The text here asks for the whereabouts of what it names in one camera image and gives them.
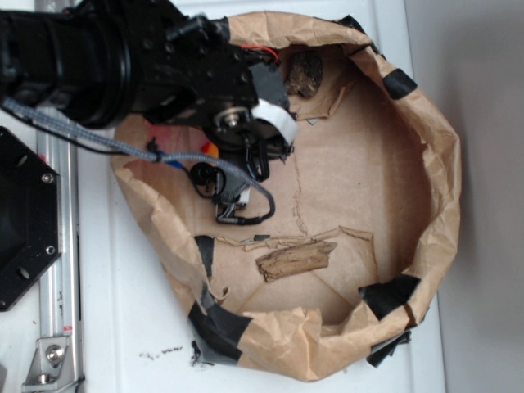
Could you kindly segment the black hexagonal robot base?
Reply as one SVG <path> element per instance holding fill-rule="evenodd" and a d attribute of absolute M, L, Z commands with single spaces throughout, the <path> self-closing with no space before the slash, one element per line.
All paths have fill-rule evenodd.
<path fill-rule="evenodd" d="M 60 256 L 60 175 L 1 128 L 1 311 L 7 312 Z"/>

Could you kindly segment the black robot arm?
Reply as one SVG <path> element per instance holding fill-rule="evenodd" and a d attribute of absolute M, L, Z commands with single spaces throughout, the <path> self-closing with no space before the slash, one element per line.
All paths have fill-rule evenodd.
<path fill-rule="evenodd" d="M 225 25 L 168 1 L 82 1 L 60 13 L 3 11 L 1 94 L 51 106 L 89 129 L 131 114 L 202 129 L 262 181 L 297 125 L 277 64 Z"/>

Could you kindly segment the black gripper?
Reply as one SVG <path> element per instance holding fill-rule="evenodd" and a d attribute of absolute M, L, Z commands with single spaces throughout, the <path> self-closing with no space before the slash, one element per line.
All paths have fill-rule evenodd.
<path fill-rule="evenodd" d="M 271 160 L 294 152 L 298 125 L 276 65 L 248 67 L 220 24 L 185 16 L 169 1 L 128 1 L 126 18 L 138 76 L 132 113 L 216 133 L 239 130 L 254 117 L 271 124 L 281 136 L 241 132 L 247 173 L 257 182 L 269 178 Z"/>

